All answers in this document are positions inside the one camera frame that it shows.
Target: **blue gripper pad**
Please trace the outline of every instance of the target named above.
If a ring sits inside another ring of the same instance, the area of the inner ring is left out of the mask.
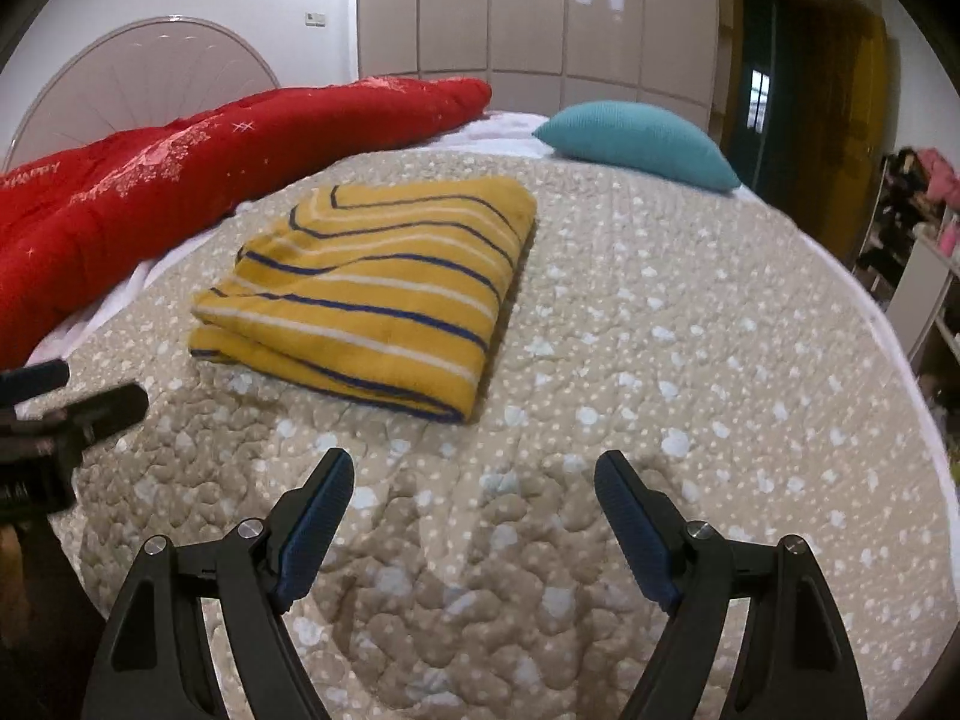
[[[289,523],[289,535],[278,551],[277,584],[271,593],[278,613],[286,613],[296,599],[309,593],[352,495],[353,461],[344,450],[330,449],[302,488],[277,501],[271,524],[274,514],[281,521],[289,514],[292,506],[284,511],[285,499],[301,512]]]
[[[619,455],[619,463],[613,459],[613,455],[619,453],[605,452],[601,455],[593,471],[597,500],[613,528],[613,536],[616,536],[623,550],[634,579],[640,585],[640,591],[645,598],[672,614],[682,597],[673,581],[674,560],[640,500],[637,500],[637,495],[631,490],[626,474],[634,476],[637,484],[642,486],[640,477],[622,455]]]

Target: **beige polka dot bedspread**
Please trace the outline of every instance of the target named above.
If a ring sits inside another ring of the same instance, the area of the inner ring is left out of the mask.
[[[473,420],[438,425],[186,352],[190,295],[313,186],[510,175],[538,226]],[[328,447],[356,490],[287,625],[334,720],[618,716],[665,618],[592,491],[621,449],[687,518],[812,545],[871,717],[893,718],[958,620],[949,519],[918,416],[848,286],[759,203],[559,161],[439,152],[346,160],[221,225],[70,359],[60,399],[136,379],[142,427],[88,453],[64,549],[106,612],[152,533],[262,517]],[[716,717],[734,604],[699,716]],[[233,717],[248,716],[215,605]]]

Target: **white bedsheet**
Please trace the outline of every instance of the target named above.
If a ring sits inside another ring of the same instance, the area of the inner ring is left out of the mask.
[[[440,151],[470,151],[534,159],[548,158],[553,155],[554,149],[532,137],[533,131],[545,121],[547,121],[546,117],[535,114],[491,112],[483,119],[466,124],[464,127],[435,138],[423,146],[416,146],[415,151],[439,149]],[[735,190],[733,196],[743,202],[762,202],[756,194],[746,187]],[[243,213],[245,207],[248,207],[246,203],[241,204],[237,213]],[[850,286],[851,299],[869,324],[877,344],[885,352],[891,364],[899,370],[904,386],[906,386],[920,418],[923,439],[931,456],[933,456],[944,499],[947,499],[950,503],[954,502],[956,500],[956,488],[952,477],[950,477],[947,452],[944,450],[943,441],[933,422],[933,417],[926,408],[925,402],[923,402],[923,396],[920,394],[920,389],[917,386],[909,362],[904,356],[904,351],[896,340],[893,327],[856,279],[815,240],[803,233],[800,234],[810,250],[827,263],[837,274],[838,279]],[[35,348],[30,357],[30,363],[42,362],[54,357],[68,357],[93,332],[130,305],[143,290],[150,287],[167,269],[172,268],[184,257],[205,244],[212,235],[213,230],[206,230],[174,248],[164,257],[140,263],[125,281],[117,285],[100,302],[76,312],[50,333]],[[950,503],[947,504],[947,513],[949,514],[950,531],[952,532],[953,576],[960,583],[960,509],[956,504],[951,505]]]

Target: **white wall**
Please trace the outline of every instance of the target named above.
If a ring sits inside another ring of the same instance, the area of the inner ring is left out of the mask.
[[[880,5],[893,81],[884,147],[932,146],[960,170],[960,95],[904,6],[898,0],[880,0]]]
[[[306,26],[306,11],[325,13],[327,26]],[[171,15],[233,30],[284,86],[356,79],[355,0],[50,0],[0,73],[0,154],[43,85],[72,56],[125,23]]]

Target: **pillow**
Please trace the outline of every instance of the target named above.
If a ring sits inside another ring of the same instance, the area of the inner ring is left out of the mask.
[[[471,122],[490,95],[476,79],[275,89],[0,175],[0,370],[242,200]]]
[[[656,105],[571,105],[541,124],[534,137],[564,156],[635,167],[701,189],[731,191],[741,183],[706,132]]]

